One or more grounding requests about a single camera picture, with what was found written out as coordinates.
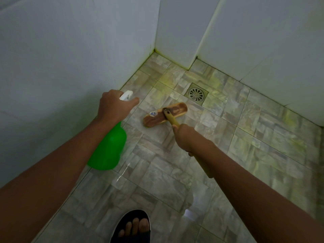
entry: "sticker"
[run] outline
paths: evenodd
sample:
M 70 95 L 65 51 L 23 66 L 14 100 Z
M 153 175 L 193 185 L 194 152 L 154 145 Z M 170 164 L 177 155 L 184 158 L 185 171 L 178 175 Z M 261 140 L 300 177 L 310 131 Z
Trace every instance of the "sticker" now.
M 151 117 L 155 117 L 157 115 L 157 111 L 153 111 L 149 113 Z

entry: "toe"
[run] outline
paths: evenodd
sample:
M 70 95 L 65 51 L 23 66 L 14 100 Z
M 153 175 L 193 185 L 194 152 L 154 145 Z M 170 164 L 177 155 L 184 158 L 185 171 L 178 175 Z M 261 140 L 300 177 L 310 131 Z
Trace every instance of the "toe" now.
M 125 236 L 129 236 L 131 234 L 131 228 L 132 228 L 132 223 L 128 222 L 125 228 Z
M 122 230 L 119 231 L 118 237 L 123 237 L 124 234 L 125 234 L 125 231 L 122 229 Z
M 136 235 L 138 231 L 138 225 L 139 225 L 140 220 L 136 217 L 133 220 L 133 229 L 132 229 L 132 235 Z
M 145 233 L 148 232 L 150 230 L 150 225 L 148 223 L 148 220 L 146 218 L 143 218 L 138 226 L 138 230 L 140 231 L 140 233 Z

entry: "right hand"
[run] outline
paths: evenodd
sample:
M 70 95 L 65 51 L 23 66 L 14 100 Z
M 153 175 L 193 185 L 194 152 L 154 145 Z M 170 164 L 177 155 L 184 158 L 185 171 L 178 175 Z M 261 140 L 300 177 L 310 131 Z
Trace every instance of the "right hand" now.
M 179 127 L 173 125 L 172 129 L 178 146 L 189 152 L 189 155 L 194 152 L 195 143 L 199 143 L 202 138 L 205 139 L 193 127 L 187 124 L 181 124 Z

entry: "right arm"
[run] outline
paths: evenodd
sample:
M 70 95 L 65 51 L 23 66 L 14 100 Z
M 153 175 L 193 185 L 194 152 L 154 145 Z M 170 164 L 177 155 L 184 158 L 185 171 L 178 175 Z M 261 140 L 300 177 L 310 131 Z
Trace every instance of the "right arm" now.
M 324 228 L 186 124 L 172 126 L 179 147 L 200 157 L 257 242 L 324 242 Z

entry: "spray bottle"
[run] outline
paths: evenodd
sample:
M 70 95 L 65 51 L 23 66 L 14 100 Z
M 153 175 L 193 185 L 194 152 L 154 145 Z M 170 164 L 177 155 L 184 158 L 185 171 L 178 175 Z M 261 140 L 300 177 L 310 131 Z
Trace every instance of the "spray bottle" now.
M 119 99 L 128 101 L 132 94 L 132 91 L 127 90 Z M 127 139 L 120 124 L 121 122 L 116 124 L 99 143 L 88 161 L 90 167 L 97 170 L 111 170 L 116 167 Z

